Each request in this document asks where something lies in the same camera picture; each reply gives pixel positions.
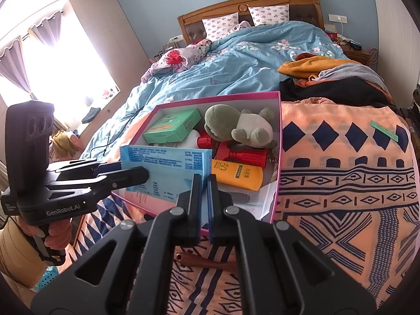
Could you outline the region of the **person's left hand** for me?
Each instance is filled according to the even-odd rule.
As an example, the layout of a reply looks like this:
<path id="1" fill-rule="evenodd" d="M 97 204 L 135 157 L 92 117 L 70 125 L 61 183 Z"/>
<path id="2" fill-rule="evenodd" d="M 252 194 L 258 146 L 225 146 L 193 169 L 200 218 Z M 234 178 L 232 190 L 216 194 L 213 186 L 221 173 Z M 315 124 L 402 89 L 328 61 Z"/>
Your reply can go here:
<path id="1" fill-rule="evenodd" d="M 15 217 L 21 230 L 28 236 L 44 238 L 44 245 L 52 250 L 63 250 L 70 243 L 72 226 L 71 220 L 65 219 L 48 225 L 48 232 L 37 226 L 29 225 L 21 216 Z"/>

